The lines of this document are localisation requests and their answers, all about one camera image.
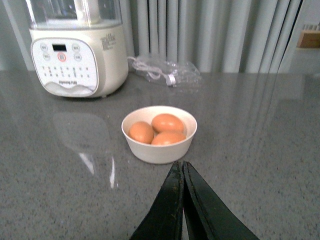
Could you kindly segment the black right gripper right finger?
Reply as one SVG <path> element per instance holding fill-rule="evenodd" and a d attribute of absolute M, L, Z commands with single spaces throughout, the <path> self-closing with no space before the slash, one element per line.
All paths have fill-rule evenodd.
<path fill-rule="evenodd" d="M 190 240 L 257 240 L 190 162 L 182 164 L 183 209 Z"/>

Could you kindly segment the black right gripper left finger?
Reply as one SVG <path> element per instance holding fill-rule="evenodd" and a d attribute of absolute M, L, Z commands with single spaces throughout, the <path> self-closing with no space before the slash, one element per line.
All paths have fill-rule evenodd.
<path fill-rule="evenodd" d="M 184 174 L 182 165 L 174 162 L 131 240 L 180 240 L 183 226 Z"/>

